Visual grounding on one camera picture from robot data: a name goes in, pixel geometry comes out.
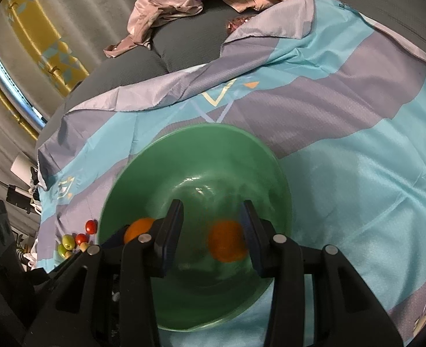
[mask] black device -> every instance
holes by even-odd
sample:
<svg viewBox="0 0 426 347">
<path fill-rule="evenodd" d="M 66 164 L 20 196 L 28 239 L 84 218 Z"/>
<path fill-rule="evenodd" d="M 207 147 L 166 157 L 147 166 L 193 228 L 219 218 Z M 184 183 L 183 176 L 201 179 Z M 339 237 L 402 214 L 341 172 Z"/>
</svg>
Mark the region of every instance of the black device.
<svg viewBox="0 0 426 347">
<path fill-rule="evenodd" d="M 5 215 L 1 204 L 0 215 Z M 10 322 L 3 322 L 0 308 L 0 345 L 68 347 L 72 339 L 86 347 L 159 347 L 150 278 L 169 270 L 183 218 L 182 202 L 173 200 L 166 217 L 147 234 L 122 245 L 126 226 L 47 275 L 43 269 L 18 270 L 7 219 L 0 217 L 0 301 L 12 309 Z M 263 278 L 275 278 L 265 347 L 303 346 L 304 274 L 312 274 L 314 282 L 314 347 L 403 345 L 381 304 L 336 247 L 301 247 L 276 234 L 251 201 L 243 203 L 240 222 L 253 268 Z"/>
<path fill-rule="evenodd" d="M 20 189 L 15 185 L 8 185 L 0 181 L 0 185 L 7 189 L 6 201 L 10 204 L 17 206 L 30 214 L 30 212 L 34 210 L 32 205 L 30 204 L 31 197 L 27 197 L 29 194 L 26 190 Z"/>
</svg>

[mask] cherry tomato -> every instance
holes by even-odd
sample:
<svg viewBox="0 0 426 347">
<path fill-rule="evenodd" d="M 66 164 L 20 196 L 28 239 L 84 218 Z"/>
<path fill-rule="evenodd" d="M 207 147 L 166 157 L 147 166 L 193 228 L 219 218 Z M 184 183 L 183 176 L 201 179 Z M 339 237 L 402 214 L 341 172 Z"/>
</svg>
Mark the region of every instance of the cherry tomato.
<svg viewBox="0 0 426 347">
<path fill-rule="evenodd" d="M 85 229 L 88 234 L 95 235 L 97 232 L 97 222 L 95 220 L 88 220 L 85 225 Z"/>
<path fill-rule="evenodd" d="M 78 234 L 75 236 L 75 242 L 80 246 L 82 242 L 88 242 L 88 237 L 85 234 Z"/>
</svg>

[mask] yellow patterned curtain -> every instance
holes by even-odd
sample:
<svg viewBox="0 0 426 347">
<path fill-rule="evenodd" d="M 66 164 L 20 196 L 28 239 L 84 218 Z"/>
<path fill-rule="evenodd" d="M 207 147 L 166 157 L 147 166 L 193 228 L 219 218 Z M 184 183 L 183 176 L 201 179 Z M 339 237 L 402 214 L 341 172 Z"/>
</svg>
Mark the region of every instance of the yellow patterned curtain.
<svg viewBox="0 0 426 347">
<path fill-rule="evenodd" d="M 38 0 L 3 0 L 9 22 L 20 43 L 50 83 L 67 96 L 88 71 L 74 56 Z"/>
</svg>

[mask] small fruit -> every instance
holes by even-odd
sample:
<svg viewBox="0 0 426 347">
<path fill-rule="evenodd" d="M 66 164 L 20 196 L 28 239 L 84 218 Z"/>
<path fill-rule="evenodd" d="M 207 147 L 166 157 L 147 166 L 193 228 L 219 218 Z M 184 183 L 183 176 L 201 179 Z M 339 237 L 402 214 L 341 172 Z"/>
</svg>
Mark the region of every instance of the small fruit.
<svg viewBox="0 0 426 347">
<path fill-rule="evenodd" d="M 65 249 L 72 250 L 75 248 L 75 239 L 72 235 L 64 235 L 62 236 L 62 245 L 65 247 Z"/>
<path fill-rule="evenodd" d="M 62 258 L 65 258 L 67 249 L 62 244 L 59 244 L 57 245 L 57 253 L 59 253 L 59 256 L 61 256 Z"/>
<path fill-rule="evenodd" d="M 75 242 L 80 246 L 81 243 L 88 242 L 88 237 L 85 234 L 78 234 L 75 236 Z"/>
<path fill-rule="evenodd" d="M 90 235 L 95 235 L 97 232 L 97 222 L 95 220 L 88 220 L 84 226 L 87 233 Z"/>
<path fill-rule="evenodd" d="M 86 250 L 88 249 L 88 247 L 89 247 L 90 245 L 89 245 L 89 243 L 87 243 L 87 242 L 82 242 L 81 244 L 80 244 L 80 250 L 82 251 L 82 252 L 86 252 Z"/>
<path fill-rule="evenodd" d="M 235 221 L 220 221 L 208 233 L 208 250 L 220 262 L 241 261 L 248 254 L 242 226 Z"/>
<path fill-rule="evenodd" d="M 123 242 L 127 244 L 139 235 L 149 232 L 154 220 L 154 218 L 141 218 L 133 222 L 126 230 L 125 236 L 123 236 Z"/>
</svg>

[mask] light blue fabric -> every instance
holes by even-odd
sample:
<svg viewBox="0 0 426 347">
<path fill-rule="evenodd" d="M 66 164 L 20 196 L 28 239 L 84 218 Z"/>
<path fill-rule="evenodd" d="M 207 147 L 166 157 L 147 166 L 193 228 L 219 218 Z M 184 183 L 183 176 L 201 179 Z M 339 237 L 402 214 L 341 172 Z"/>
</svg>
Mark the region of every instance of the light blue fabric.
<svg viewBox="0 0 426 347">
<path fill-rule="evenodd" d="M 116 113 L 52 178 L 51 190 L 41 192 L 42 221 L 54 215 L 58 204 L 70 202 L 57 197 L 60 181 L 74 176 L 70 192 L 80 194 L 116 162 L 141 151 L 168 125 L 202 116 L 216 122 L 206 114 L 251 92 L 267 90 L 272 95 L 272 89 L 298 77 L 323 80 L 339 71 L 374 30 L 336 0 L 315 1 L 311 33 L 300 40 L 279 39 L 267 64 L 238 77 L 217 106 L 197 95 L 157 110 Z M 256 80 L 259 84 L 253 91 L 244 86 Z M 224 86 L 208 93 L 216 98 Z M 425 283 L 426 78 L 418 95 L 392 119 L 343 138 L 319 140 L 279 162 L 292 192 L 292 237 L 298 243 L 315 248 L 337 245 L 387 310 Z M 49 271 L 56 260 L 55 253 L 38 265 Z M 214 328 L 192 333 L 162 331 L 163 345 L 261 346 L 270 298 L 268 289 L 245 313 Z M 312 297 L 307 299 L 312 309 Z M 310 312 L 307 327 L 305 342 L 311 344 Z"/>
<path fill-rule="evenodd" d="M 385 309 L 426 281 L 425 137 L 426 82 L 393 119 L 280 160 L 292 191 L 292 237 L 337 245 Z"/>
<path fill-rule="evenodd" d="M 240 76 L 229 90 L 229 95 L 233 95 L 237 100 L 255 90 L 267 90 L 289 84 L 298 76 L 313 80 L 327 77 L 335 73 L 359 44 L 373 32 L 360 16 L 339 9 L 336 0 L 315 2 L 318 14 L 311 33 L 303 39 L 280 39 L 268 64 Z M 241 86 L 251 79 L 261 80 L 255 89 Z M 212 96 L 219 94 L 225 84 L 213 87 L 208 93 Z M 217 107 L 226 104 L 223 99 Z M 57 204 L 70 201 L 68 198 L 57 200 L 58 183 L 69 174 L 78 179 L 70 189 L 70 192 L 76 195 L 116 162 L 141 151 L 163 127 L 200 116 L 199 108 L 203 113 L 215 109 L 202 95 L 197 95 L 167 108 L 115 114 L 94 133 L 80 153 L 48 181 L 53 186 L 50 191 L 40 193 L 43 205 L 41 220 L 54 215 Z M 134 131 L 138 134 L 138 139 L 129 145 L 129 152 L 127 142 L 133 137 L 126 135 L 121 140 L 115 140 L 114 130 Z M 89 155 L 90 148 L 93 149 L 92 155 Z"/>
</svg>

